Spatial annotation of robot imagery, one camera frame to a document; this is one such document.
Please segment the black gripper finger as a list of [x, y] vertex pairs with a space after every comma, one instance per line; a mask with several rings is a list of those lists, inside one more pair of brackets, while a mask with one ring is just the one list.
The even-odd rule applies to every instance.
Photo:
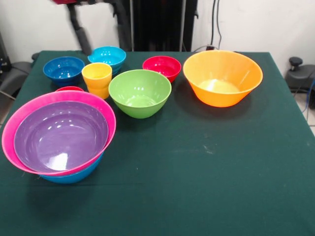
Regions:
[[119, 47], [124, 51], [131, 50], [131, 32], [124, 4], [122, 2], [113, 2], [113, 16], [117, 18], [117, 31]]
[[76, 34], [81, 50], [85, 55], [90, 55], [92, 53], [92, 49], [89, 44], [84, 28], [81, 27], [79, 24], [77, 14], [76, 14], [76, 4], [67, 4], [66, 6], [69, 12], [70, 22]]

